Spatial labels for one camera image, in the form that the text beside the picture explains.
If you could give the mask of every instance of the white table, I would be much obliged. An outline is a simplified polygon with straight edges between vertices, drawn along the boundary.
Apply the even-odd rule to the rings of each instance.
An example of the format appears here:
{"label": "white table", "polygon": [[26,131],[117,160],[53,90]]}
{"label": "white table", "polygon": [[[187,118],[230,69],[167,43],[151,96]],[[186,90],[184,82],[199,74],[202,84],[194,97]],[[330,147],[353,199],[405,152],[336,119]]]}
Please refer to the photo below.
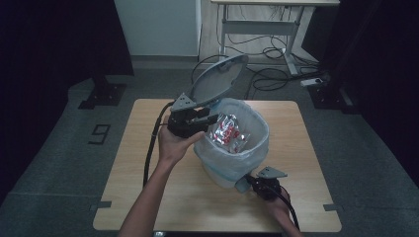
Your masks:
{"label": "white table", "polygon": [[[304,12],[305,6],[338,6],[339,0],[211,0],[223,6],[222,13],[222,30],[221,30],[221,47],[219,54],[225,54],[225,35],[272,35],[272,36],[289,36],[290,39],[287,47],[283,48],[284,58],[291,75],[297,75],[294,60],[291,56],[293,50],[293,42],[295,41],[299,23]],[[298,6],[298,14],[295,20],[285,22],[264,22],[264,21],[230,21],[227,19],[228,5],[280,5],[280,6]]]}

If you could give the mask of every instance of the crumpled foil packet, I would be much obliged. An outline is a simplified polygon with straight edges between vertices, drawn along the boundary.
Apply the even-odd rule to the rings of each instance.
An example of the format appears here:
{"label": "crumpled foil packet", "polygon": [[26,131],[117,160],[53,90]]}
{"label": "crumpled foil packet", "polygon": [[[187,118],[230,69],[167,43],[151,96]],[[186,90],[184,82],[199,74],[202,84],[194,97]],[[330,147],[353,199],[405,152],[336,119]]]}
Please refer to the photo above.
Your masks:
{"label": "crumpled foil packet", "polygon": [[212,126],[209,138],[219,147],[230,153],[239,153],[247,143],[249,133],[241,133],[235,115],[219,114],[217,122]]}

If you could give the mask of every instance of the human arm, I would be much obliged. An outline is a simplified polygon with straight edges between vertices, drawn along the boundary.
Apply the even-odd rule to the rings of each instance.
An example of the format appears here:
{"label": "human arm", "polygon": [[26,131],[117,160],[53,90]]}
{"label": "human arm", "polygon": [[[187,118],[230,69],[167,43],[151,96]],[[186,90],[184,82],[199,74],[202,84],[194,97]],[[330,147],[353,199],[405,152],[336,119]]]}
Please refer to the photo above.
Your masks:
{"label": "human arm", "polygon": [[164,189],[175,165],[184,157],[188,147],[201,139],[203,132],[188,139],[173,135],[167,125],[162,125],[158,133],[159,160],[157,166],[136,199],[121,227],[119,236],[146,236],[153,233]]}
{"label": "human arm", "polygon": [[[282,187],[281,194],[286,200],[290,201],[290,195]],[[280,198],[277,197],[275,200],[267,201],[266,206],[289,237],[302,236],[302,233],[295,227],[290,219],[289,208]]]}

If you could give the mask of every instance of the white plastic bag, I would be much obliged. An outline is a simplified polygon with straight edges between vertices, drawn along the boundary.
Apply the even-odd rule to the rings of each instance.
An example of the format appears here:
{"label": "white plastic bag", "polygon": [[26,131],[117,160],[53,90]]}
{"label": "white plastic bag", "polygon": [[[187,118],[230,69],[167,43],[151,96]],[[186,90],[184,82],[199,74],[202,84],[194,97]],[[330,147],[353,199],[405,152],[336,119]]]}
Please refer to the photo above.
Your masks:
{"label": "white plastic bag", "polygon": [[236,115],[240,129],[251,134],[244,150],[236,154],[218,147],[207,136],[195,143],[194,151],[211,178],[224,188],[233,188],[238,180],[256,169],[266,158],[269,127],[259,113],[239,100],[222,99],[212,105],[211,113]]}

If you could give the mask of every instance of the light wood tabletop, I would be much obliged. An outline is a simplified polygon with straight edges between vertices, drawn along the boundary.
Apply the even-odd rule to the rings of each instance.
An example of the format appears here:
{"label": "light wood tabletop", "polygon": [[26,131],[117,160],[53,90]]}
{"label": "light wood tabletop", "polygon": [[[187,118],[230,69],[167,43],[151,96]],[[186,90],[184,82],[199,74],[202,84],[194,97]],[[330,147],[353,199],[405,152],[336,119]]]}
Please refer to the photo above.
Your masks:
{"label": "light wood tabletop", "polygon": [[[94,227],[119,230],[142,189],[144,160],[151,131],[169,100],[137,100],[126,125],[117,157],[102,201],[110,207],[98,208]],[[246,101],[270,127],[269,153],[257,173],[271,166],[288,174],[280,182],[291,195],[299,226],[303,232],[338,232],[341,223],[323,173],[295,102]],[[150,174],[158,159],[156,142]],[[157,216],[156,231],[281,232],[264,202],[252,191],[216,185],[190,147],[174,168]]]}
{"label": "light wood tabletop", "polygon": [[338,6],[339,0],[211,0],[220,5]]}

